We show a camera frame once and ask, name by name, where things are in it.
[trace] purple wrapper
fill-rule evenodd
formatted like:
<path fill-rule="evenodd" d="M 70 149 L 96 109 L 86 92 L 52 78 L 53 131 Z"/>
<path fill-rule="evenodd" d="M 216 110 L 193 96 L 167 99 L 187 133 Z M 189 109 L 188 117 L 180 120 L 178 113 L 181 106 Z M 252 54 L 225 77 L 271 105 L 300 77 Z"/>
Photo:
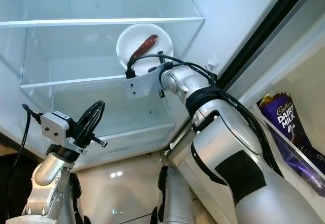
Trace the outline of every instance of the purple wrapper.
<path fill-rule="evenodd" d="M 282 95 L 275 101 L 261 108 L 262 114 L 300 149 L 316 167 L 325 173 L 325 156 L 314 149 L 300 122 L 291 97 Z M 325 187 L 322 178 L 303 164 L 304 160 L 275 132 L 272 136 L 277 144 L 284 161 L 298 173 L 320 195 L 325 197 Z"/>

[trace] sausage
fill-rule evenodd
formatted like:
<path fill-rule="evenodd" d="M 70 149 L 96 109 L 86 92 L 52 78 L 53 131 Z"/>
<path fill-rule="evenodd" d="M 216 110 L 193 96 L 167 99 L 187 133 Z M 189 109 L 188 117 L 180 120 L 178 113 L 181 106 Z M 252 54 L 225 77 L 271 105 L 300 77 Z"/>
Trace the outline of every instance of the sausage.
<path fill-rule="evenodd" d="M 158 35 L 151 35 L 149 38 L 146 39 L 145 42 L 132 54 L 130 60 L 137 58 L 139 56 L 144 55 L 147 53 L 155 44 L 158 43 Z"/>

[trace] refrigerator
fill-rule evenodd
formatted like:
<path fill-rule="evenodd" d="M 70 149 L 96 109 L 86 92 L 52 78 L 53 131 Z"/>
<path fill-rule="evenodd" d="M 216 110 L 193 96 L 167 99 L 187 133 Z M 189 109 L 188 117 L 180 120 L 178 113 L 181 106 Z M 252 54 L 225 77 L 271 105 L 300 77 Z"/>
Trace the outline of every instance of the refrigerator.
<path fill-rule="evenodd" d="M 163 98 L 123 95 L 117 39 L 133 24 L 160 26 L 171 37 L 175 57 L 211 69 L 261 123 L 269 124 L 256 102 L 267 93 L 290 93 L 309 139 L 324 153 L 324 13 L 325 0 L 0 0 L 0 132 L 21 142 L 22 103 L 76 121 L 103 100 L 105 112 L 94 133 L 108 146 L 91 143 L 75 170 L 172 145 L 170 160 L 213 217 L 236 223 L 229 189 L 208 181 L 192 161 L 188 146 L 194 135 L 179 98 L 168 91 Z M 270 135 L 269 140 L 276 155 Z M 50 144 L 32 119 L 26 149 L 44 158 Z M 316 199 L 311 204 L 320 214 L 323 198 L 290 174 L 288 181 L 302 185 L 308 201 Z"/>

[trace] white plate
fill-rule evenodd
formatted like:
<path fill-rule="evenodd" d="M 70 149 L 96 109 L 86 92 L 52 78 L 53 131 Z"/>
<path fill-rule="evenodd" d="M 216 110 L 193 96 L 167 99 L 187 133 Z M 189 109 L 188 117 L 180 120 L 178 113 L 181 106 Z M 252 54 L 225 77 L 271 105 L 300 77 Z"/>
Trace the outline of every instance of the white plate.
<path fill-rule="evenodd" d="M 154 45 L 146 55 L 157 54 L 161 50 L 164 55 L 174 55 L 173 42 L 165 30 L 154 24 L 134 24 L 121 33 L 116 44 L 117 57 L 125 69 L 132 54 L 151 35 L 158 35 L 158 44 Z M 136 75 L 141 76 L 147 74 L 150 68 L 158 65 L 160 65 L 158 57 L 149 57 L 137 61 L 133 68 Z"/>

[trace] cadbury dairy milk wrapper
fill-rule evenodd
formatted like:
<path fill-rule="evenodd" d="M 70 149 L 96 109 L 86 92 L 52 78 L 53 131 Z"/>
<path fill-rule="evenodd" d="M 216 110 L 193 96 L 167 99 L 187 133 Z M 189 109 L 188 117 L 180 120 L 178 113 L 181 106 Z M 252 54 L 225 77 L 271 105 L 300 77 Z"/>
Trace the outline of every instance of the cadbury dairy milk wrapper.
<path fill-rule="evenodd" d="M 325 173 L 325 156 L 312 147 L 304 128 L 300 122 L 292 98 L 285 93 L 274 97 L 266 96 L 260 103 L 262 114 L 288 138 L 314 165 Z M 280 150 L 284 161 L 295 170 L 321 196 L 325 197 L 325 187 L 317 174 L 311 174 L 302 164 L 301 156 L 288 150 L 287 144 L 277 133 L 272 136 Z"/>

